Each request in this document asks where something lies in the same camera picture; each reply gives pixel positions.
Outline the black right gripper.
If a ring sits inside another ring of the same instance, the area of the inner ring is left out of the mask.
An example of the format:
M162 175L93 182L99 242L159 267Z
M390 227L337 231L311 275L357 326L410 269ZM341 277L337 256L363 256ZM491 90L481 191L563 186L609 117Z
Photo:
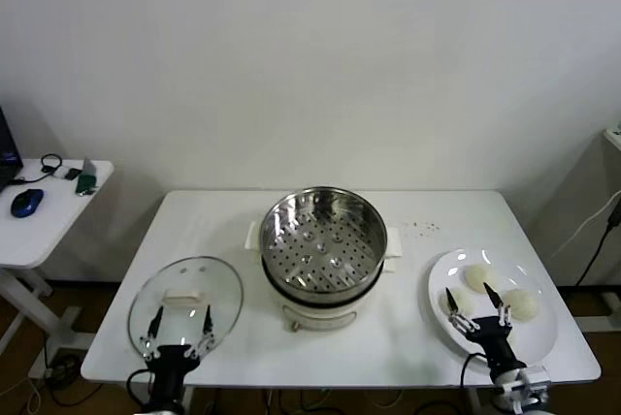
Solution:
M487 283L483 283L487 296L497 310L497 316L487 316L471 320L459 309L449 288L445 289L449 310L448 321L468 341L479 345L484 352L491 376L525 368L519 361L507 339L512 331L511 309L501 296Z

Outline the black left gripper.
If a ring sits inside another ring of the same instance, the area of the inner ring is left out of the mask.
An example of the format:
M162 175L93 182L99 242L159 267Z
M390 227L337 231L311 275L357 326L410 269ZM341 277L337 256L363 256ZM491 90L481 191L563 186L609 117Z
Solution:
M150 360L147 369L154 376L148 404L179 404L184 392L185 375L200 365L200 357L205 357L214 349L211 307L207 307L199 337L191 346L162 345L157 348L158 357L153 357L162 317L163 307L160 306L149 322L147 333L139 338L143 358Z

